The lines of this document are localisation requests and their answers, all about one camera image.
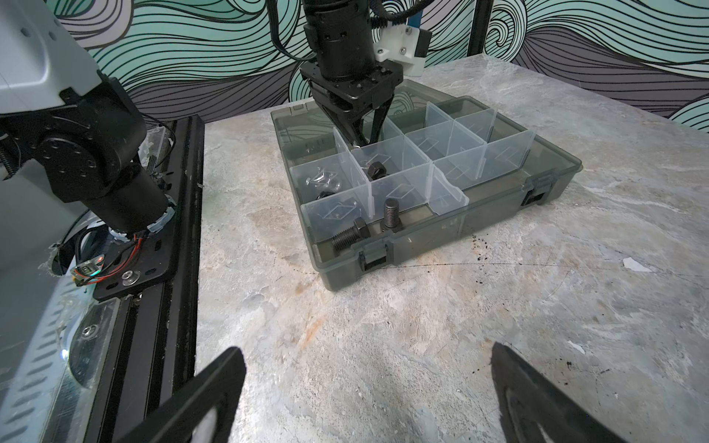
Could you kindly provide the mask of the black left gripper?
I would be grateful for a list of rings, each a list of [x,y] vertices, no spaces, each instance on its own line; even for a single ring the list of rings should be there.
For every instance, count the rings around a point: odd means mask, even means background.
[[[391,60],[376,62],[373,70],[358,79],[325,79],[318,64],[310,62],[301,66],[300,74],[310,86],[316,105],[356,147],[367,145],[363,119],[373,111],[369,142],[380,140],[396,87],[404,80],[403,66]]]

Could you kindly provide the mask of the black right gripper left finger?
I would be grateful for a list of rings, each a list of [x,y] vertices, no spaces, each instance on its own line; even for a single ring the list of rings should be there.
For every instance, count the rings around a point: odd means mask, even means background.
[[[236,417],[247,367],[230,347],[131,430],[122,442],[226,442]]]

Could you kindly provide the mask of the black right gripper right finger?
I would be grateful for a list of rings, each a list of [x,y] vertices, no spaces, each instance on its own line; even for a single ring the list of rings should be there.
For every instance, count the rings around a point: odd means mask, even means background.
[[[508,442],[622,442],[513,349],[495,343],[491,375]]]

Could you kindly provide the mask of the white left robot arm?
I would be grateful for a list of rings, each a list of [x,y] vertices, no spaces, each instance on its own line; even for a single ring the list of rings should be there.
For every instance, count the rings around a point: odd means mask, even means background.
[[[402,67],[373,32],[420,9],[380,1],[5,1],[1,153],[42,164],[54,194],[136,234],[168,209],[138,161],[145,95],[210,120],[275,102],[301,74],[352,144],[377,141]]]

